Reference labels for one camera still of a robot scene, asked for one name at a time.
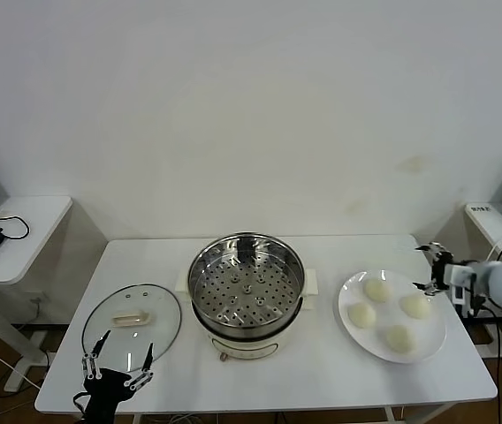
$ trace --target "pot handle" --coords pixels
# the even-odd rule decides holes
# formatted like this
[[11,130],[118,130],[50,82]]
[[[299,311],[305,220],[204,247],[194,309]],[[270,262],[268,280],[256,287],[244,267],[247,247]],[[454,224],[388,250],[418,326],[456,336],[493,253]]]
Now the pot handle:
[[190,293],[188,292],[188,270],[183,269],[179,272],[177,283],[174,286],[174,291],[181,302],[190,302]]
[[302,305],[302,309],[315,309],[316,296],[318,295],[318,280],[316,278],[316,270],[306,269],[304,271],[304,275],[304,289],[302,290],[304,304]]

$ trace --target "steamed bun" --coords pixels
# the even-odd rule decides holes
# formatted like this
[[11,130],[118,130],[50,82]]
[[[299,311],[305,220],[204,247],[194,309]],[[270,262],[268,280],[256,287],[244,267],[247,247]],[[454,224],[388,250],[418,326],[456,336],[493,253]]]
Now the steamed bun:
[[416,348],[414,336],[405,325],[393,325],[386,331],[386,343],[398,353],[409,353]]
[[355,303],[347,308],[347,315],[355,327],[368,329],[375,325],[377,314],[375,309],[365,302]]
[[391,297],[389,285],[378,278],[370,278],[365,281],[363,290],[369,299],[378,303],[385,303]]
[[421,293],[411,294],[400,300],[400,308],[417,320],[425,320],[431,314],[430,302]]

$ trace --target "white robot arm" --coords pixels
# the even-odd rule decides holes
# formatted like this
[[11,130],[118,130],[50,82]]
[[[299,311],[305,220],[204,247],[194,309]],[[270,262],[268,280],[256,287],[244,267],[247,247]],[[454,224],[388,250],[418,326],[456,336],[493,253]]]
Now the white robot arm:
[[466,302],[464,291],[469,293],[468,310],[476,315],[486,299],[502,308],[502,262],[455,262],[453,255],[438,243],[418,247],[432,257],[431,279],[428,284],[415,286],[428,296],[451,291],[454,304]]

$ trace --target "robotic arm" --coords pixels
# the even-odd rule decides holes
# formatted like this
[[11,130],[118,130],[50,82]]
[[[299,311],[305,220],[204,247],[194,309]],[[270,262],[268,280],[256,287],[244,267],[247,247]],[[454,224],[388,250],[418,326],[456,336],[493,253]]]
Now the robotic arm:
[[[115,420],[118,404],[131,399],[135,392],[141,389],[153,378],[150,371],[153,362],[153,344],[148,347],[147,356],[141,367],[141,373],[133,378],[126,373],[113,369],[98,368],[96,360],[102,351],[103,344],[108,339],[110,331],[106,331],[98,340],[91,353],[82,357],[82,372],[84,374],[85,392],[78,393],[73,401],[82,412],[83,424],[112,424]],[[90,395],[86,410],[77,402],[79,398]]]
[[472,316],[478,314],[487,299],[502,308],[502,262],[456,262],[452,253],[438,243],[429,243],[416,250],[432,258],[430,283],[415,283],[426,295],[451,291],[453,304],[466,305],[465,292],[468,292],[468,311]]

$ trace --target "mouse cable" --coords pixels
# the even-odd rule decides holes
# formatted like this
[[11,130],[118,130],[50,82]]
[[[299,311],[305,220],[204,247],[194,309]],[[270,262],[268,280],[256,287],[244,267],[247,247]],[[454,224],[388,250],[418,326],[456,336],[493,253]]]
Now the mouse cable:
[[[492,309],[488,307],[481,307],[481,309],[484,309],[485,311],[488,311],[492,314],[495,319],[497,316],[495,313],[492,311]],[[498,326],[498,322],[495,322],[497,326],[497,409],[498,409],[498,424],[502,424],[502,411],[500,409],[500,327]]]
[[23,223],[23,225],[25,225],[25,234],[23,234],[22,236],[16,236],[16,237],[6,236],[4,234],[4,237],[6,237],[9,240],[21,240],[21,239],[24,239],[25,237],[27,237],[31,230],[29,229],[29,225],[27,225],[27,223],[25,222],[25,220],[22,217],[20,217],[20,216],[6,216],[6,217],[0,218],[0,221],[9,221],[11,219],[17,219],[18,221]]

